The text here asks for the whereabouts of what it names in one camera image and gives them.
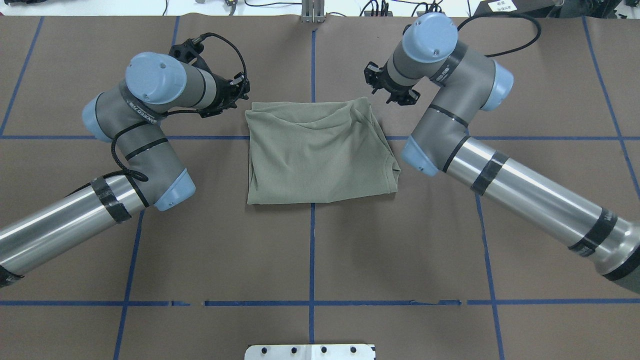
light blue cap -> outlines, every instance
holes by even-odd
[[[176,100],[187,86],[187,72],[178,60],[150,52],[131,59],[125,79],[133,96],[155,105]]]
[[[486,100],[484,106],[480,108],[484,111],[491,111],[500,106],[513,87],[513,74],[498,64],[497,61],[494,60],[493,63],[495,64],[495,78],[493,79],[493,88],[491,89],[489,98]]]
[[[100,95],[94,97],[93,100],[91,100],[84,109],[82,109],[82,122],[84,122],[86,129],[89,130],[96,139],[103,142],[111,142],[111,139],[100,128],[98,118],[95,116],[95,106],[98,103],[99,97]]]
[[[415,61],[436,63],[449,56],[458,43],[458,30],[443,13],[426,13],[404,33],[402,47]]]
[[[193,184],[187,169],[184,169],[173,184],[169,186],[169,189],[160,196],[154,206],[160,211],[170,209],[190,198],[195,192],[196,186]]]
[[[406,145],[402,150],[402,159],[407,162],[407,164],[415,167],[419,172],[427,174],[428,176],[435,176],[435,174],[438,173],[438,168],[431,162],[424,151],[422,151],[412,136],[409,136],[406,140]]]

